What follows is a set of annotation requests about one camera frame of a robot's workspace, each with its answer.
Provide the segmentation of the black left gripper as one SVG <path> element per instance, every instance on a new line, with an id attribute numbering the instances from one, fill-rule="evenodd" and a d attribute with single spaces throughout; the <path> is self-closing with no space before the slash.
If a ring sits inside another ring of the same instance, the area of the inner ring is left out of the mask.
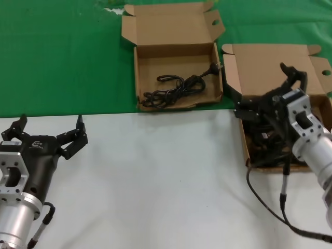
<path id="1" fill-rule="evenodd" d="M 29 135 L 24 132 L 26 124 L 27 116 L 22 114 L 1 135 L 3 141 L 11 141 L 14 138 L 22 141 L 20 153 L 29 173 L 23 191 L 45 203 L 60 155 L 69 160 L 88 144 L 86 127 L 82 115 L 79 115 L 76 128 L 56 138 L 48 135 Z"/>

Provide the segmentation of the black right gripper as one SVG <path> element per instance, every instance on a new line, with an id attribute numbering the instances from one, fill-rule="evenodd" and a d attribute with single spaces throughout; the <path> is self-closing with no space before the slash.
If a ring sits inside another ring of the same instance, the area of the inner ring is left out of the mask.
<path id="1" fill-rule="evenodd" d="M 242 121 L 261 121 L 262 116 L 272 125 L 286 145 L 292 148 L 296 140 L 296 132 L 291 125 L 287 105 L 296 99 L 296 90 L 292 90 L 292 87 L 297 81 L 300 82 L 299 88 L 306 91 L 308 75 L 293 66 L 286 66 L 283 62 L 280 63 L 280 68 L 287 76 L 281 86 L 262 96 L 252 98 L 242 96 L 235 100 L 234 114 Z"/>

